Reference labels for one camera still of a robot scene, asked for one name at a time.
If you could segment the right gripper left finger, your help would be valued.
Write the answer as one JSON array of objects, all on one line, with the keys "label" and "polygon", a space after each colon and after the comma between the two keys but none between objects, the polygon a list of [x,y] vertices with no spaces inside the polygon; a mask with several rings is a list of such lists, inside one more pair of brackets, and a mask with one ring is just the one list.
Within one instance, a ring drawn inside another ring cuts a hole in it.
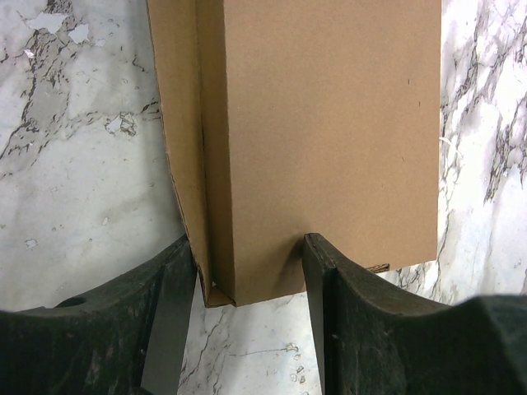
[{"label": "right gripper left finger", "polygon": [[53,308],[2,312],[2,393],[177,393],[196,277],[181,237]]}]

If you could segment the cardboard box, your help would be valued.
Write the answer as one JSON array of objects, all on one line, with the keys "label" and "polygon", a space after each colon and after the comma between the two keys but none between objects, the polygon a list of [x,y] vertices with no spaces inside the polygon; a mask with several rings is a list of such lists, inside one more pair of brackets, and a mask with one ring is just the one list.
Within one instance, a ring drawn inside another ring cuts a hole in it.
[{"label": "cardboard box", "polygon": [[437,255],[441,3],[150,1],[170,174],[206,306]]}]

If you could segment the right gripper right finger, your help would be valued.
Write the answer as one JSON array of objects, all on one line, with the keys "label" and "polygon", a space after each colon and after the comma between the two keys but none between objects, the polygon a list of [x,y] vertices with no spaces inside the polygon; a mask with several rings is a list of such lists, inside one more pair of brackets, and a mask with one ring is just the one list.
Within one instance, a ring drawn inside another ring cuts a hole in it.
[{"label": "right gripper right finger", "polygon": [[526,298],[449,306],[400,289],[322,235],[302,266],[325,394],[523,394]]}]

